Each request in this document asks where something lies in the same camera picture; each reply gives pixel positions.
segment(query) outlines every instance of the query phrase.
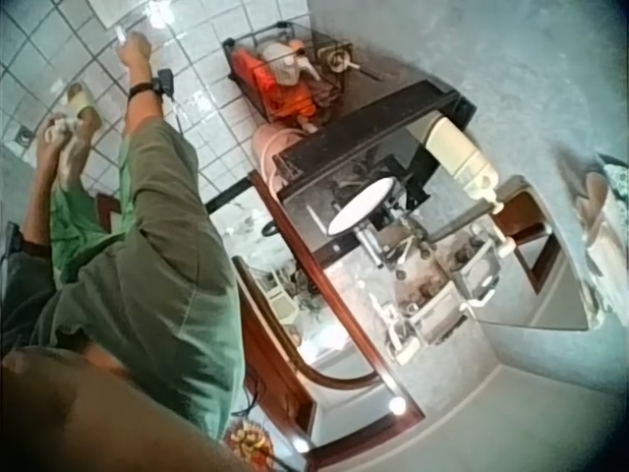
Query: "black watch strap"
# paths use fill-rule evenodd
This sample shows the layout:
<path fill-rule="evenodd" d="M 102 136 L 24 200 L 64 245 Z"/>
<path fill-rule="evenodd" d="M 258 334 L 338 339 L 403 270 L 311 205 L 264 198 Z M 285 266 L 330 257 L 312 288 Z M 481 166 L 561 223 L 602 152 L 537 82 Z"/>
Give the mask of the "black watch strap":
<path fill-rule="evenodd" d="M 150 82 L 142 82 L 141 84 L 136 84 L 129 90 L 129 95 L 127 101 L 131 101 L 131 99 L 136 96 L 138 93 L 142 93 L 143 91 L 152 90 L 159 98 L 161 98 L 161 85 L 159 84 L 159 79 L 153 79 Z"/>

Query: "white tile wall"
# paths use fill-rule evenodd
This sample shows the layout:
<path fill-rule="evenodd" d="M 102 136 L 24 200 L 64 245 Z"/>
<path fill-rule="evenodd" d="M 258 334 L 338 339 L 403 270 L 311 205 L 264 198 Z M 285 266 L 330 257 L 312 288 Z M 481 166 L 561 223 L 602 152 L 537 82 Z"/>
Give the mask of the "white tile wall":
<path fill-rule="evenodd" d="M 212 24 L 219 41 L 224 41 L 228 37 L 237 38 L 252 31 L 243 7 L 235 8 L 220 15 L 212 20 Z"/>
<path fill-rule="evenodd" d="M 9 65 L 27 37 L 4 12 L 0 12 L 0 31 L 2 31 L 0 62 Z"/>
<path fill-rule="evenodd" d="M 71 36 L 72 31 L 66 21 L 53 10 L 30 38 L 43 56 L 50 61 Z"/>
<path fill-rule="evenodd" d="M 276 0 L 243 0 L 247 16 L 254 30 L 259 30 L 280 18 Z"/>
<path fill-rule="evenodd" d="M 41 21 L 50 13 L 53 4 L 50 0 L 25 0 L 2 2 L 2 8 L 26 33 L 31 34 Z"/>
<path fill-rule="evenodd" d="M 63 0 L 59 9 L 75 30 L 82 27 L 92 16 L 86 0 Z"/>
<path fill-rule="evenodd" d="M 87 48 L 96 54 L 116 37 L 116 30 L 105 29 L 97 17 L 92 17 L 79 29 L 79 36 Z"/>
<path fill-rule="evenodd" d="M 20 100 L 27 91 L 9 74 L 5 74 L 0 79 L 0 108 L 4 110 L 9 116 L 18 108 Z"/>
<path fill-rule="evenodd" d="M 201 57 L 220 48 L 220 43 L 216 39 L 210 21 L 201 23 L 188 31 L 180 32 L 177 39 L 193 62 L 197 62 Z"/>
<path fill-rule="evenodd" d="M 308 13 L 308 0 L 277 0 L 282 17 L 300 17 Z"/>
<path fill-rule="evenodd" d="M 105 28 L 88 3 L 2 2 L 0 133 L 3 143 L 34 165 L 33 152 L 13 142 L 20 124 L 34 130 L 46 113 L 64 110 L 68 84 L 82 81 L 103 119 L 94 137 L 97 151 L 87 163 L 85 186 L 92 192 L 112 193 L 119 187 L 114 163 L 124 130 L 123 90 L 128 89 L 129 78 L 116 53 L 115 28 Z M 104 0 L 96 3 L 98 8 L 111 7 Z M 123 12 L 141 2 L 118 3 Z M 153 68 L 168 67 L 175 73 L 177 110 L 186 138 L 198 152 L 200 195 L 207 201 L 253 168 L 251 138 L 263 121 L 228 79 L 221 41 L 280 19 L 309 25 L 308 4 L 306 0 L 171 0 L 170 9 L 174 22 L 167 28 L 145 17 L 143 7 L 118 24 L 146 34 L 153 45 Z M 177 128 L 169 100 L 164 111 L 166 120 Z"/>

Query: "vanity light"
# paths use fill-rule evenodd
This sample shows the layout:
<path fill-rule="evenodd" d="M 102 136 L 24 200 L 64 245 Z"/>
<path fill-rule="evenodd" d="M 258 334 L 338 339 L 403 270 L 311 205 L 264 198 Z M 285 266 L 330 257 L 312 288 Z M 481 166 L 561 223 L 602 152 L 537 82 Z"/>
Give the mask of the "vanity light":
<path fill-rule="evenodd" d="M 391 410 L 391 413 L 395 416 L 402 416 L 406 413 L 406 400 L 401 396 L 394 396 L 391 398 L 391 401 L 389 401 L 389 410 Z"/>
<path fill-rule="evenodd" d="M 367 218 L 386 200 L 394 184 L 393 177 L 383 177 L 364 188 L 332 218 L 327 235 L 337 236 Z"/>
<path fill-rule="evenodd" d="M 293 447 L 295 448 L 295 450 L 297 450 L 300 454 L 304 454 L 306 452 L 308 452 L 309 450 L 311 450 L 310 446 L 308 445 L 307 442 L 305 442 L 302 439 L 297 438 L 296 440 L 293 440 Z"/>

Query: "foot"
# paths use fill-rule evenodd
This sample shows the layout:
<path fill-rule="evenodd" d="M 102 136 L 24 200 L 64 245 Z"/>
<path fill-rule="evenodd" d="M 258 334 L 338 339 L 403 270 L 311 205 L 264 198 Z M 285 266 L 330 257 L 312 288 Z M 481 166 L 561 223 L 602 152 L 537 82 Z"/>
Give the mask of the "foot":
<path fill-rule="evenodd" d="M 72 99 L 83 91 L 81 84 L 72 84 L 67 92 L 68 103 L 71 103 Z M 64 191 L 68 191 L 71 187 L 83 187 L 81 175 L 86 168 L 91 140 L 96 131 L 102 126 L 102 120 L 93 106 L 82 108 L 77 118 L 81 120 L 81 124 L 68 145 L 61 152 L 59 170 L 57 172 L 59 185 Z"/>
<path fill-rule="evenodd" d="M 72 84 L 68 87 L 68 103 L 72 101 L 72 99 L 77 96 L 79 93 L 83 91 L 83 86 L 81 84 Z M 79 126 L 77 130 L 77 134 L 84 139 L 87 143 L 91 144 L 91 139 L 93 138 L 96 131 L 100 129 L 102 126 L 102 120 L 100 119 L 100 115 L 93 106 L 87 106 L 83 110 L 79 112 L 77 116 L 82 121 L 82 124 Z"/>

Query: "light fixture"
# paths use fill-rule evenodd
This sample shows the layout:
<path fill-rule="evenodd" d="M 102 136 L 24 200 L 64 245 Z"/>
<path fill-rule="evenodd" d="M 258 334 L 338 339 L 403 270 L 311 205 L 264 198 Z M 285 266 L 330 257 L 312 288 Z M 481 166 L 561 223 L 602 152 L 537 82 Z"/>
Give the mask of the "light fixture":
<path fill-rule="evenodd" d="M 297 439 L 293 440 L 293 447 L 300 454 L 304 454 L 304 453 L 308 452 L 309 450 L 311 450 L 311 447 L 308 445 L 308 443 L 305 442 L 304 440 L 302 440 L 301 438 L 297 438 Z"/>
<path fill-rule="evenodd" d="M 151 0 L 144 8 L 144 14 L 148 17 L 150 25 L 158 30 L 165 29 L 167 25 L 172 25 L 175 21 L 168 0 Z"/>
<path fill-rule="evenodd" d="M 391 413 L 395 416 L 402 416 L 406 413 L 406 400 L 401 396 L 394 396 L 391 398 L 391 401 L 389 401 L 389 410 L 391 410 Z"/>
<path fill-rule="evenodd" d="M 394 184 L 393 177 L 382 177 L 365 187 L 332 218 L 327 235 L 337 236 L 367 218 L 386 200 Z"/>

